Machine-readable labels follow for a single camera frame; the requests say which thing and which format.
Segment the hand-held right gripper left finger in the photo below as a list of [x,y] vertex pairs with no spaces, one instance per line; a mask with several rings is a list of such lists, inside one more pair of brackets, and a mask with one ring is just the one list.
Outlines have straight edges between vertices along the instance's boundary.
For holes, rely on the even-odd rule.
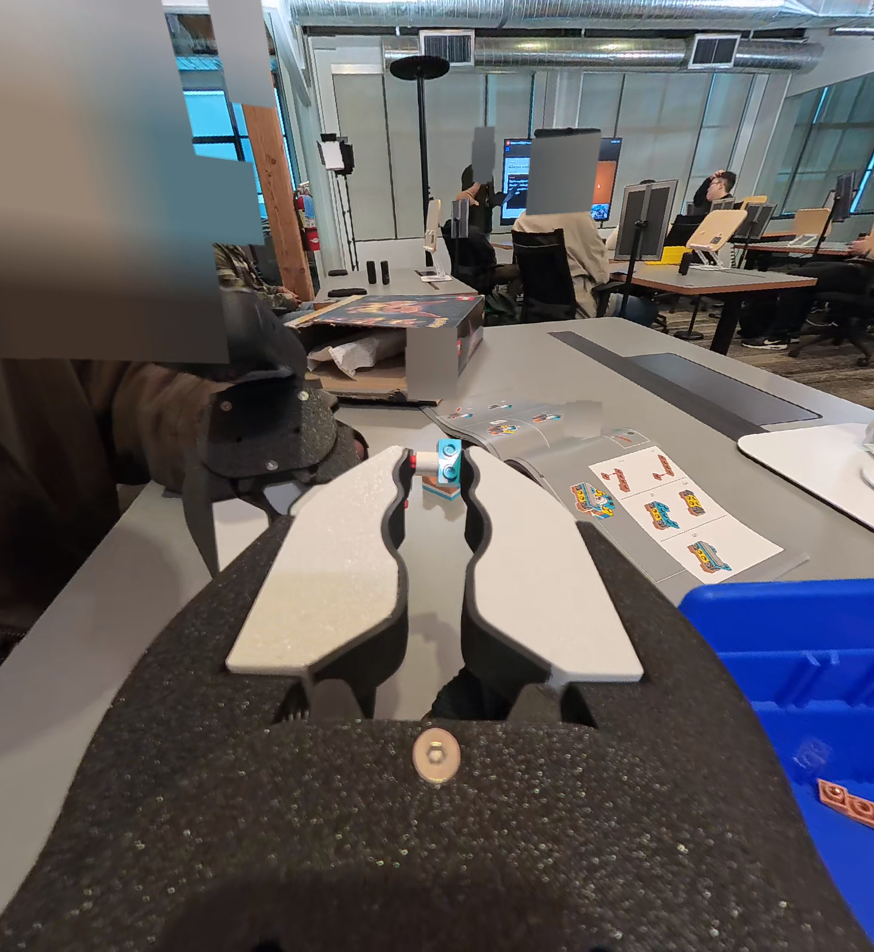
[[399,553],[410,451],[390,446],[310,495],[227,659],[236,674],[390,677],[408,639]]

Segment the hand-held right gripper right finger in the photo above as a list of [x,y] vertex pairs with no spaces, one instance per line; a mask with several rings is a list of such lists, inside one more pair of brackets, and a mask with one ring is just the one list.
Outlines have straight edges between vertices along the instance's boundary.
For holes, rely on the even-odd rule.
[[461,637],[485,684],[630,684],[643,666],[586,544],[597,536],[484,449],[465,451]]

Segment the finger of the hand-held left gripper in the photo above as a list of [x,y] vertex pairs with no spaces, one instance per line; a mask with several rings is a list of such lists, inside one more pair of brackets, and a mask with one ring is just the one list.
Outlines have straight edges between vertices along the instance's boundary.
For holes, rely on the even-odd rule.
[[295,517],[313,487],[297,481],[268,484],[258,495],[258,507],[267,517]]

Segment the small toy brick assembly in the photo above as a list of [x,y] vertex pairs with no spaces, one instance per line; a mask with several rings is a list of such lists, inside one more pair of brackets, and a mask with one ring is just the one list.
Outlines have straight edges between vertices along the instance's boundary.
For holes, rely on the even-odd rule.
[[459,439],[444,438],[434,451],[413,450],[411,469],[423,479],[438,485],[456,485],[460,481],[463,443]]

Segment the printed cardboard toy box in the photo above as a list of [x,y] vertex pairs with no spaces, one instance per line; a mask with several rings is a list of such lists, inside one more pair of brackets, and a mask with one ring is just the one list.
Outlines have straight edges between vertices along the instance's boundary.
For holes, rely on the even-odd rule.
[[307,354],[317,347],[383,328],[407,332],[404,354],[359,371],[356,379],[333,364],[309,371],[346,402],[435,406],[456,395],[458,381],[483,337],[485,298],[478,293],[352,295],[316,303],[289,317]]

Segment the red fire extinguisher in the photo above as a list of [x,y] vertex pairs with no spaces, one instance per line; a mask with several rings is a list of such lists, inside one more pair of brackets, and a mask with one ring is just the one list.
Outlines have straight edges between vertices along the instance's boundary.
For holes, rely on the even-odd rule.
[[311,195],[310,182],[301,182],[295,190],[295,208],[299,219],[304,247],[309,252],[321,250],[320,234],[317,227],[317,214],[314,198]]

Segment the blue plastic bin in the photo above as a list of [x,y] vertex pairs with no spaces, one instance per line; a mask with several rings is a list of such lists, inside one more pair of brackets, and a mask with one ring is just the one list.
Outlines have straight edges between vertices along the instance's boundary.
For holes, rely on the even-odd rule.
[[681,612],[755,709],[840,893],[874,944],[874,830],[816,780],[874,802],[874,579],[694,589]]

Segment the white flat tray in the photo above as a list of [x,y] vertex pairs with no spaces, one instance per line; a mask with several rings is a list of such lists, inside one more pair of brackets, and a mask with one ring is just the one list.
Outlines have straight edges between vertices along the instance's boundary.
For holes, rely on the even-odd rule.
[[874,532],[874,457],[865,425],[843,423],[747,434],[740,452]]

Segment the black mesh office chair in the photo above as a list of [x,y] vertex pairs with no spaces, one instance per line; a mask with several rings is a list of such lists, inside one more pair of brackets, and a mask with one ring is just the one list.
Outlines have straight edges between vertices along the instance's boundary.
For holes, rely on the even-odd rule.
[[523,288],[520,322],[566,322],[577,317],[577,299],[562,229],[512,232],[513,257]]

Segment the black floor lamp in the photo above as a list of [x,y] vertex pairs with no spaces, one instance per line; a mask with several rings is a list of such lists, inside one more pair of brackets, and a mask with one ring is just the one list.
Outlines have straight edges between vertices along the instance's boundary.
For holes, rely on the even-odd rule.
[[428,225],[428,214],[431,203],[429,154],[428,154],[428,127],[426,115],[426,84],[440,79],[450,70],[449,62],[436,55],[412,54],[393,60],[389,66],[390,73],[398,80],[410,82],[416,87],[418,128],[419,128],[419,165],[422,220],[424,225],[424,241],[428,242],[427,235],[431,232]]

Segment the wooden laptop stand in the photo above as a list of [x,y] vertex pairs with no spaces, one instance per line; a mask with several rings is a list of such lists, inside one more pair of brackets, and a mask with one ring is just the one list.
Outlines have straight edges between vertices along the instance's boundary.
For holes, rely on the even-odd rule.
[[733,239],[746,219],[745,208],[714,209],[695,229],[686,247],[699,258],[703,267],[725,268],[717,254]]

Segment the air vent grille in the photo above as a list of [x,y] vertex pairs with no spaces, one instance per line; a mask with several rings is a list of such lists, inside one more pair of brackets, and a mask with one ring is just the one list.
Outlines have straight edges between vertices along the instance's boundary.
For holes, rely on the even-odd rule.
[[420,30],[419,53],[445,60],[451,68],[475,66],[475,30]]
[[735,65],[740,33],[697,33],[690,44],[685,68],[688,70],[727,70]]

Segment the wooden post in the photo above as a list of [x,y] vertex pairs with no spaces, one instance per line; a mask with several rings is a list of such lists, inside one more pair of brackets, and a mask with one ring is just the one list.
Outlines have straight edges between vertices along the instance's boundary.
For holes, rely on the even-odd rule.
[[282,279],[300,300],[311,301],[314,299],[314,290],[310,266],[302,243],[277,107],[243,105],[242,114]]

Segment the slim silver air duct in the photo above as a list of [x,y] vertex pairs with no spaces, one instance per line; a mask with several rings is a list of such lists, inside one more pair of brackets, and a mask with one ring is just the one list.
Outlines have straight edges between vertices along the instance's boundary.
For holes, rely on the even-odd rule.
[[[488,72],[580,69],[585,72],[806,73],[819,63],[823,45],[789,39],[740,40],[735,65],[727,70],[688,70],[685,61],[693,35],[687,37],[500,36],[476,35],[475,66],[452,68]],[[385,37],[386,64],[419,54],[418,37]]]

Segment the large silver air duct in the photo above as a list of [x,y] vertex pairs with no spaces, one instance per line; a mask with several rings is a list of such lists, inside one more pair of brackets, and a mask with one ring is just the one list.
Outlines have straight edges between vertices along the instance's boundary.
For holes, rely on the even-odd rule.
[[308,27],[527,29],[612,23],[770,23],[811,16],[800,2],[748,1],[293,1],[291,20]]

